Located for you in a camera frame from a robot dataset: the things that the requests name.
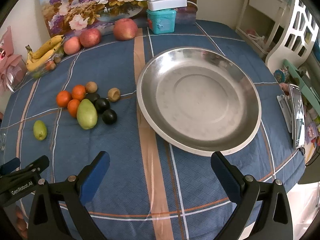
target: silver round tray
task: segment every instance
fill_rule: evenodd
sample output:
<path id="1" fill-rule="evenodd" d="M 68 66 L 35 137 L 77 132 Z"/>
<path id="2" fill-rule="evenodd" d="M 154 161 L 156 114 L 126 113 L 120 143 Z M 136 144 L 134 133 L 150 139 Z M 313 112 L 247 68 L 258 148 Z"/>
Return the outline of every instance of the silver round tray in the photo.
<path id="1" fill-rule="evenodd" d="M 250 78 L 227 58 L 202 48 L 175 48 L 152 58 L 138 79 L 137 98 L 157 134 L 201 156 L 241 150 L 261 121 Z"/>

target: red apple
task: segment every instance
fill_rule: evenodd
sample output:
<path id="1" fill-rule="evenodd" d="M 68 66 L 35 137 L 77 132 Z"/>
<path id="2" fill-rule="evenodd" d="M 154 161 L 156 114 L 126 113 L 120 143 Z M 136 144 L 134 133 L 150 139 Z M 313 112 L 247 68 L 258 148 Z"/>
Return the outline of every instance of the red apple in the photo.
<path id="1" fill-rule="evenodd" d="M 96 29 L 88 29 L 80 34 L 80 42 L 85 48 L 91 48 L 101 41 L 101 32 Z"/>
<path id="2" fill-rule="evenodd" d="M 74 36 L 63 44 L 63 50 L 67 55 L 77 53 L 81 49 L 79 37 Z"/>
<path id="3" fill-rule="evenodd" d="M 131 40 L 136 36 L 138 26 L 134 20 L 124 18 L 117 20 L 113 28 L 113 34 L 118 41 Z"/>

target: orange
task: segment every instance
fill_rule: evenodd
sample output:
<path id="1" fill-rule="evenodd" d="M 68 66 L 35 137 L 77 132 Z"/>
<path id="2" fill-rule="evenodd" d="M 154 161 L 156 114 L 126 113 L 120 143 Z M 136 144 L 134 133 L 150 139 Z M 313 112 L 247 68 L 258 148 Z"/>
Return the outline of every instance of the orange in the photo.
<path id="1" fill-rule="evenodd" d="M 59 92 L 59 94 L 56 97 L 57 105 L 59 107 L 67 107 L 71 99 L 72 96 L 70 92 L 63 90 Z"/>
<path id="2" fill-rule="evenodd" d="M 78 111 L 79 104 L 80 104 L 80 101 L 78 99 L 72 99 L 68 103 L 68 112 L 74 118 L 77 117 L 77 111 Z"/>
<path id="3" fill-rule="evenodd" d="M 72 98 L 78 99 L 81 102 L 85 98 L 85 87 L 83 85 L 76 85 L 72 89 Z"/>

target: floral painting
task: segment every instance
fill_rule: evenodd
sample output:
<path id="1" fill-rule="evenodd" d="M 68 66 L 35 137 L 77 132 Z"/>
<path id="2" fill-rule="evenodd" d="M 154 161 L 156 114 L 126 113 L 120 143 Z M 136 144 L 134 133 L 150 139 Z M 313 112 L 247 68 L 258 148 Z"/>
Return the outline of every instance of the floral painting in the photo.
<path id="1" fill-rule="evenodd" d="M 110 33 L 120 18 L 131 18 L 139 27 L 147 25 L 147 2 L 135 0 L 40 0 L 42 14 L 51 37 L 80 35 L 87 28 Z M 194 23 L 196 8 L 177 8 L 176 24 Z"/>

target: metal bolt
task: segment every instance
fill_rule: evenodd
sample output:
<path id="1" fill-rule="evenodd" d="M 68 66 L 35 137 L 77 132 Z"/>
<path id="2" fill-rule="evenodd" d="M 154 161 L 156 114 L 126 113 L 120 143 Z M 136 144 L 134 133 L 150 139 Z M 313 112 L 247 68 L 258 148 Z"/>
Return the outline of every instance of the metal bolt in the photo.
<path id="1" fill-rule="evenodd" d="M 38 184 L 41 185 L 41 186 L 44 185 L 45 184 L 45 179 L 39 179 L 38 180 Z"/>
<path id="2" fill-rule="evenodd" d="M 278 184 L 278 185 L 282 185 L 282 181 L 279 180 L 279 179 L 276 179 L 275 182 L 276 182 L 276 184 Z"/>
<path id="3" fill-rule="evenodd" d="M 73 181 L 76 180 L 76 178 L 77 177 L 75 175 L 71 175 L 71 176 L 68 177 L 68 181 L 73 182 Z"/>
<path id="4" fill-rule="evenodd" d="M 251 175 L 245 175 L 244 178 L 246 181 L 253 181 L 253 177 Z"/>

